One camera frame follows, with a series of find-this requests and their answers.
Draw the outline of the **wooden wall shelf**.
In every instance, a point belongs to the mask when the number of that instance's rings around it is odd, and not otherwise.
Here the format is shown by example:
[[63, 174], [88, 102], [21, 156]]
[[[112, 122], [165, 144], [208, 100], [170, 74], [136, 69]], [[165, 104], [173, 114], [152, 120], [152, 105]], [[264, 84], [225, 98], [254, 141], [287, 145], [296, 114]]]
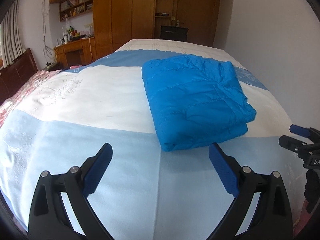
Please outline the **wooden wall shelf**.
[[59, 3], [60, 22], [91, 12], [93, 0], [65, 0]]

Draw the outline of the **wooden wardrobe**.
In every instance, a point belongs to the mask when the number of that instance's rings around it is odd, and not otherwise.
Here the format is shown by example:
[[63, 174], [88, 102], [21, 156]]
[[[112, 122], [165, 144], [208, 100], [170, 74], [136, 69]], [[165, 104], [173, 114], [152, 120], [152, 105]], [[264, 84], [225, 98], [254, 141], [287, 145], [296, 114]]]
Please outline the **wooden wardrobe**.
[[177, 0], [93, 0], [97, 53], [105, 55], [135, 38], [159, 38], [161, 25], [180, 27], [176, 9]]

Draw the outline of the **blue puffer jacket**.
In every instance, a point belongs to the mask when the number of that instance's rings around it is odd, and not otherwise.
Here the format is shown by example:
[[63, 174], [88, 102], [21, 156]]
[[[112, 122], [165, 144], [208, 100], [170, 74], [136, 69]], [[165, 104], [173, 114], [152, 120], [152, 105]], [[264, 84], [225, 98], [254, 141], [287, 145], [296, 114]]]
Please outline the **blue puffer jacket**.
[[162, 150], [189, 150], [244, 135], [257, 111], [229, 61], [195, 55], [150, 60], [142, 79]]

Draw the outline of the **pink floral quilt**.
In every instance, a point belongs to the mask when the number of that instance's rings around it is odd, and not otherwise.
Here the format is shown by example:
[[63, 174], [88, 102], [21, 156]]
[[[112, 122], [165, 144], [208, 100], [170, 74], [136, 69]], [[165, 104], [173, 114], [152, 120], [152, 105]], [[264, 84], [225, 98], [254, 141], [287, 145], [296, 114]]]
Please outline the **pink floral quilt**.
[[75, 115], [75, 100], [84, 78], [79, 73], [63, 70], [41, 70], [1, 104], [1, 130], [20, 123], [20, 113], [41, 121], [66, 121]]

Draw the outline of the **wooden desk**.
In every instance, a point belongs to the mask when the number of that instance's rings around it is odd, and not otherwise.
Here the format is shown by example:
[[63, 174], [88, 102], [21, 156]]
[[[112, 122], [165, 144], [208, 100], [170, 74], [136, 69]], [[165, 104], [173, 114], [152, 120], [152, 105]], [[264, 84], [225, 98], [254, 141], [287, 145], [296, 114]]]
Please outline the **wooden desk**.
[[54, 48], [58, 63], [67, 68], [70, 66], [86, 66], [97, 59], [94, 36], [78, 41], [61, 44]]

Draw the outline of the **black chair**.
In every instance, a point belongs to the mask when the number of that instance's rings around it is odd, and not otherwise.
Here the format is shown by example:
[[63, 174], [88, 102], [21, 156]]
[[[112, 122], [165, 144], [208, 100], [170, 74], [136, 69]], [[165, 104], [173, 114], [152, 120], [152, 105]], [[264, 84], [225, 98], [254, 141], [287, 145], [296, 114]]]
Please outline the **black chair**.
[[161, 25], [160, 39], [172, 41], [187, 41], [188, 28]]

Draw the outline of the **dark wooden headboard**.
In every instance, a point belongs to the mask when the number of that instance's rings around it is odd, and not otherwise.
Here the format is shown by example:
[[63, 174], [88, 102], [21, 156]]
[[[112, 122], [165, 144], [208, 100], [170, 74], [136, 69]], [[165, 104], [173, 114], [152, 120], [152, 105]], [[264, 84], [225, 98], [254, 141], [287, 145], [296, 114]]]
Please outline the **dark wooden headboard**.
[[12, 65], [1, 69], [1, 104], [16, 92], [38, 71], [31, 49], [28, 48]]

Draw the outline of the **wooden door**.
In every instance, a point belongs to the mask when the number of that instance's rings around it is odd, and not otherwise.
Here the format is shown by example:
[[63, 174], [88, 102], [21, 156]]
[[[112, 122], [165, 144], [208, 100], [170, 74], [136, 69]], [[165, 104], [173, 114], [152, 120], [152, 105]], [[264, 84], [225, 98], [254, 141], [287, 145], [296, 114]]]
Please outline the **wooden door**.
[[188, 29], [188, 42], [213, 45], [219, 7], [220, 0], [177, 0], [176, 22]]

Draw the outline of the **white curtain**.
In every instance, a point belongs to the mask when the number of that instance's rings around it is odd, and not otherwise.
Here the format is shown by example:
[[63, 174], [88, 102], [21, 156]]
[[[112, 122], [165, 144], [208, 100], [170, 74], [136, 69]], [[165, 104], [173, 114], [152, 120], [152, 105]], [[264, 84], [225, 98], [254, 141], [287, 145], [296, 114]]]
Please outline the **white curtain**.
[[18, 25], [19, 1], [14, 0], [1, 22], [1, 69], [12, 65], [25, 52]]

